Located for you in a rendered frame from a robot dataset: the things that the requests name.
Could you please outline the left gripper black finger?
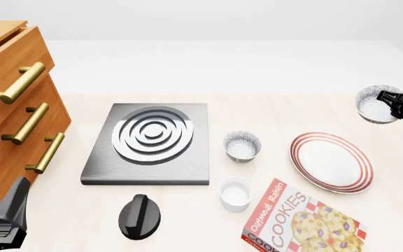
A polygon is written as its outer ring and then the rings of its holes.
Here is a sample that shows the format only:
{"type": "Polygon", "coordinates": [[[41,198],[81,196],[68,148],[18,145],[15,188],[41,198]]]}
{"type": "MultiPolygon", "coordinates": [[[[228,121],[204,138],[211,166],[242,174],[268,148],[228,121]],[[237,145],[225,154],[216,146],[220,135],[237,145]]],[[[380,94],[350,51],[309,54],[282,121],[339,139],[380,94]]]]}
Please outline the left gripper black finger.
{"type": "Polygon", "coordinates": [[[27,197],[31,183],[20,176],[0,201],[0,224],[27,223],[27,197]]]}

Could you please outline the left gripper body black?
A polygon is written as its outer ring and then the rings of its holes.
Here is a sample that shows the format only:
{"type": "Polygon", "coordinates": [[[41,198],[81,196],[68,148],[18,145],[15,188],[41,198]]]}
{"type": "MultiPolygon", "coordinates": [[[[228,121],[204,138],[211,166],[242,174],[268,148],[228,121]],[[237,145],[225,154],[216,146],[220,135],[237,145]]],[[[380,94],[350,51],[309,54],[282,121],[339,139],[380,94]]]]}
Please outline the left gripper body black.
{"type": "Polygon", "coordinates": [[[19,249],[27,235],[27,224],[0,224],[0,250],[19,249]]]}

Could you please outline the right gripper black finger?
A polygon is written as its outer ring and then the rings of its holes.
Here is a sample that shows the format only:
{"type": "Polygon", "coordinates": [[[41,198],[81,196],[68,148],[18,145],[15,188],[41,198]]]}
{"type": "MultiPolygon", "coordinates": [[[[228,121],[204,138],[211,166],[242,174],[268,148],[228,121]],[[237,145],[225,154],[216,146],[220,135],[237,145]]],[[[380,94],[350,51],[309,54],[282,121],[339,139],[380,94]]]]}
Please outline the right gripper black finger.
{"type": "Polygon", "coordinates": [[[381,102],[384,102],[390,107],[391,110],[390,114],[393,117],[402,117],[400,113],[400,106],[403,103],[403,94],[382,90],[381,92],[379,92],[376,99],[381,102]]]}

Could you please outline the patterned black-white bowl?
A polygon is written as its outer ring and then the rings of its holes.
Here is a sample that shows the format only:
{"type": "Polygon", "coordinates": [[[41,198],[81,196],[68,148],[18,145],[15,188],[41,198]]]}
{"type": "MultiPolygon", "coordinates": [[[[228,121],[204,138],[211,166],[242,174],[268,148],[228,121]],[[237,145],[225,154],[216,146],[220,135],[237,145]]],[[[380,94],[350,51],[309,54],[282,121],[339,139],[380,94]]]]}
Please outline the patterned black-white bowl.
{"type": "Polygon", "coordinates": [[[388,124],[398,119],[391,115],[390,107],[377,99],[382,91],[400,93],[401,90],[389,85],[372,85],[361,90],[355,98],[355,107],[363,119],[370,123],[388,124]]]}
{"type": "Polygon", "coordinates": [[[261,151],[259,138],[250,132],[230,132],[223,139],[227,156],[235,162],[245,163],[253,160],[261,151]]]}

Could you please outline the white plate with red rings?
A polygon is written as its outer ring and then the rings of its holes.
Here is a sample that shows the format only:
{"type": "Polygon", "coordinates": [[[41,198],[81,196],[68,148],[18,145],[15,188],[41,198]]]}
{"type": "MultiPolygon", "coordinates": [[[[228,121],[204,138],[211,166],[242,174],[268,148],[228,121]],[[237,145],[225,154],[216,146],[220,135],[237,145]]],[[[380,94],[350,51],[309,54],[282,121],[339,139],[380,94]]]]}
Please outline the white plate with red rings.
{"type": "Polygon", "coordinates": [[[294,168],[309,182],[333,193],[355,195],[370,189],[375,170],[355,144],[327,132],[307,132],[289,146],[294,168]]]}

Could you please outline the flat stove plate with rings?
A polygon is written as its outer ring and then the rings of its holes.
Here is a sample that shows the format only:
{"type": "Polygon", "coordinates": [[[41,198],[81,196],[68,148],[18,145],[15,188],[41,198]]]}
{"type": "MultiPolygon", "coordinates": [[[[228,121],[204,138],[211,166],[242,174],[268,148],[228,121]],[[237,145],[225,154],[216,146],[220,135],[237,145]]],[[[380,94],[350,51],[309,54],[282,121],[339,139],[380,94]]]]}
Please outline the flat stove plate with rings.
{"type": "Polygon", "coordinates": [[[209,184],[207,104],[113,104],[80,181],[209,184]]]}

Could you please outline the round black stove knob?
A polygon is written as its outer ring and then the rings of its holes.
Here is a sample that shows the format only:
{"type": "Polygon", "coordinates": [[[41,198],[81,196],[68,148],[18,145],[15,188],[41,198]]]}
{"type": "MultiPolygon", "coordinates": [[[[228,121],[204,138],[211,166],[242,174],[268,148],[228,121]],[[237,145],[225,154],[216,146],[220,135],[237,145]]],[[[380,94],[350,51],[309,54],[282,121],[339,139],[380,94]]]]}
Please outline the round black stove knob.
{"type": "Polygon", "coordinates": [[[147,195],[135,195],[120,212],[118,226],[126,238],[138,241],[153,235],[160,221],[158,205],[147,195]]]}

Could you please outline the wooden drawer slightly open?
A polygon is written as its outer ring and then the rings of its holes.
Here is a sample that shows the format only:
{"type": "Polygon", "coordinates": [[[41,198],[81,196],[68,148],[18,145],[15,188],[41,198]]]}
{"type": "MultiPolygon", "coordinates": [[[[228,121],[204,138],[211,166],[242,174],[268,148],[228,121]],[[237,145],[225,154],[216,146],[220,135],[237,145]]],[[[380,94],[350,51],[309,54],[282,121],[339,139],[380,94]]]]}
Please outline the wooden drawer slightly open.
{"type": "Polygon", "coordinates": [[[0,99],[0,124],[8,115],[31,94],[31,91],[44,79],[49,70],[54,67],[45,41],[38,27],[19,28],[9,36],[9,40],[0,45],[0,93],[14,91],[18,80],[25,81],[21,67],[33,67],[39,62],[44,70],[33,81],[28,81],[28,87],[15,98],[11,104],[5,103],[6,98],[0,99]]]}

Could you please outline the oatmeal raisin cookies box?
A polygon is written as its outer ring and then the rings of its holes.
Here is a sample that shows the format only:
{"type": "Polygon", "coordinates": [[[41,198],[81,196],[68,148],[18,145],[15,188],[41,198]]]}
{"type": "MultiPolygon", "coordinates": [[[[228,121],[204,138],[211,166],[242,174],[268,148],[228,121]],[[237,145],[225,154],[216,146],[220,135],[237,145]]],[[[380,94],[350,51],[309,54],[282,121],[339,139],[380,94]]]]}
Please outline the oatmeal raisin cookies box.
{"type": "Polygon", "coordinates": [[[363,252],[366,236],[360,222],[274,179],[241,238],[260,252],[363,252]]]}

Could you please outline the small white ramekin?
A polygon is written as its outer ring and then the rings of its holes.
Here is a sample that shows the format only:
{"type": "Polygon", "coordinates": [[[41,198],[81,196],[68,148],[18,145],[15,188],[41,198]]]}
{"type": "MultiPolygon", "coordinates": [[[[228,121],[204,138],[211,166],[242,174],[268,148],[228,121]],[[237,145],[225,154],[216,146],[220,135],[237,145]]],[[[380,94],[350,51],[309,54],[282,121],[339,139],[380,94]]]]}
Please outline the small white ramekin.
{"type": "Polygon", "coordinates": [[[253,198],[253,191],[245,178],[230,176],[220,184],[219,196],[224,209],[239,213],[247,209],[253,198]]]}

